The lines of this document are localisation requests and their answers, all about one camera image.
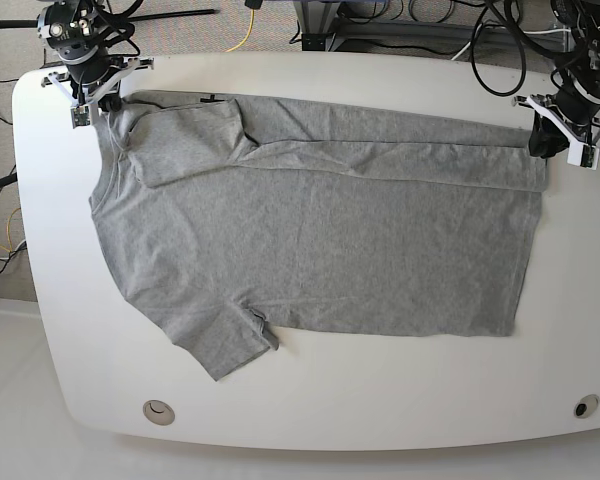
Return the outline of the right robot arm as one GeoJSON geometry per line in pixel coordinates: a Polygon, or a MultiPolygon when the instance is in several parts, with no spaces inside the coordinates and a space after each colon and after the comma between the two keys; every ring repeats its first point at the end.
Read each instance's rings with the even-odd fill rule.
{"type": "Polygon", "coordinates": [[[132,40],[131,15],[141,5],[135,1],[118,13],[109,11],[104,1],[57,1],[44,8],[37,20],[38,36],[55,51],[66,71],[47,74],[41,85],[60,88],[78,111],[120,110],[122,79],[154,63],[141,56],[132,40]]]}

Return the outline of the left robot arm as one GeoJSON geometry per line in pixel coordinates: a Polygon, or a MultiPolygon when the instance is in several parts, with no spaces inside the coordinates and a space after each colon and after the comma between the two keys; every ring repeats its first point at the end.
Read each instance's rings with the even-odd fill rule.
{"type": "Polygon", "coordinates": [[[595,170],[600,155],[600,1],[553,1],[551,8],[574,42],[571,51],[554,57],[561,83],[553,94],[516,96],[513,103],[534,111],[531,156],[548,159],[565,151],[568,164],[595,170]]]}

